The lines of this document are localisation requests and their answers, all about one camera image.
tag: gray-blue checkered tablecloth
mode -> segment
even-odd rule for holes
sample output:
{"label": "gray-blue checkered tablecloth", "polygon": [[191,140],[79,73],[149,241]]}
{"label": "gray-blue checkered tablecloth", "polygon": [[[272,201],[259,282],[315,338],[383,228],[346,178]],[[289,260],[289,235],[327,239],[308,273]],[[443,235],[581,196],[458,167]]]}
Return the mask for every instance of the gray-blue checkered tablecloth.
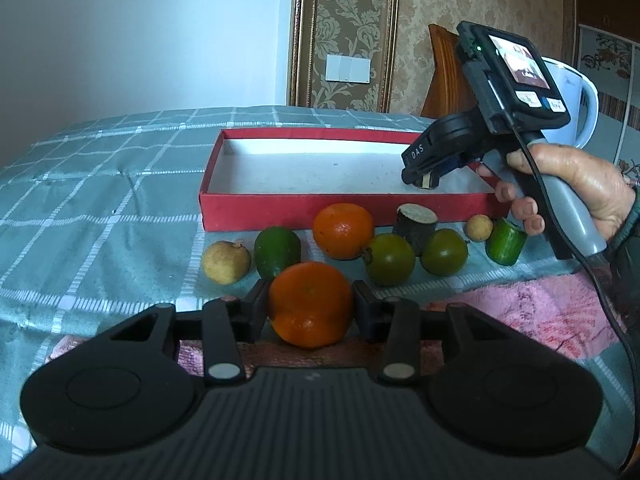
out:
{"label": "gray-blue checkered tablecloth", "polygon": [[[77,124],[34,144],[1,170],[0,472],[33,449],[18,406],[20,388],[64,335],[93,336],[161,301],[175,303],[179,310],[200,308],[225,294],[243,296],[255,283],[255,270],[226,287],[215,285],[200,270],[204,248],[230,237],[203,231],[197,200],[205,164],[222,128],[421,132],[429,123],[408,115],[294,107],[162,111]],[[321,260],[310,232],[299,234],[304,257]],[[256,235],[233,234],[250,248]],[[351,280],[364,278],[360,261],[334,264]],[[418,268],[406,284],[376,293],[423,303],[488,283],[576,269],[558,262],[537,241],[530,240],[518,264],[508,268],[493,264],[481,245],[474,245],[456,276],[430,278]],[[594,448],[615,457],[617,444],[609,427],[628,416],[628,403],[620,399],[628,400],[629,388],[607,364],[620,360],[619,351],[608,358],[611,351],[615,348],[599,356],[600,362],[584,365],[611,388],[613,400],[603,412],[608,418]]]}

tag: white pitcher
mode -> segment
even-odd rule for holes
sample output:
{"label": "white pitcher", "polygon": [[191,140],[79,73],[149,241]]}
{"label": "white pitcher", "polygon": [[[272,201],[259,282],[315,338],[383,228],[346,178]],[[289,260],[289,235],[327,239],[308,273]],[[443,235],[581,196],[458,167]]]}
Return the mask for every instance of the white pitcher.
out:
{"label": "white pitcher", "polygon": [[[571,115],[571,121],[566,126],[555,130],[542,130],[542,133],[549,142],[584,148],[591,139],[598,120],[598,91],[595,85],[575,68],[548,57],[542,59],[551,72],[551,77],[556,82],[567,111]],[[578,133],[578,115],[580,114],[582,94],[587,101],[587,117],[582,130]]]}

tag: mandarin orange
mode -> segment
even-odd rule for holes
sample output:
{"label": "mandarin orange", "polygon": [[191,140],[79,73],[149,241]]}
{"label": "mandarin orange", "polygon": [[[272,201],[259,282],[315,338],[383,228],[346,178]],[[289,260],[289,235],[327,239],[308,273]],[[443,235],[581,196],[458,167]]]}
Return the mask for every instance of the mandarin orange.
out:
{"label": "mandarin orange", "polygon": [[353,293],[342,273],[321,262],[287,267],[271,283],[269,318],[276,333],[299,348],[322,348],[344,337]]}
{"label": "mandarin orange", "polygon": [[316,215],[313,233],[316,244],[328,257],[353,260],[373,238],[373,217],[356,204],[333,204]]}

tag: small yellow fruit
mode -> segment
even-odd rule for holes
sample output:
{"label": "small yellow fruit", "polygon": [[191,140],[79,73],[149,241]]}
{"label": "small yellow fruit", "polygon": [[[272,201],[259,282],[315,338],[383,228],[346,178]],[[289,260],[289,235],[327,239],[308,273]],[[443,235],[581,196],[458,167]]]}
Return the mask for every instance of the small yellow fruit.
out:
{"label": "small yellow fruit", "polygon": [[473,242],[484,242],[493,230],[494,223],[487,215],[472,216],[465,225],[465,234]]}
{"label": "small yellow fruit", "polygon": [[215,242],[202,255],[202,270],[220,285],[238,282],[249,272],[249,267],[251,254],[240,242]]}

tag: circular pad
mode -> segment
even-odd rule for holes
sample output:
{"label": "circular pad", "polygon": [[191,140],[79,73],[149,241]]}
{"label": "circular pad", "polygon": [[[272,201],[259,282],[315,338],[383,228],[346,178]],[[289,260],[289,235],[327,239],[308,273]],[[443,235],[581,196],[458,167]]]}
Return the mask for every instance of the circular pad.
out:
{"label": "circular pad", "polygon": [[474,446],[529,456],[583,446],[602,405],[587,370],[528,340],[471,345],[427,394],[444,425]]}
{"label": "circular pad", "polygon": [[38,444],[92,454],[161,438],[193,402],[193,379],[161,349],[98,338],[37,370],[20,395]]}

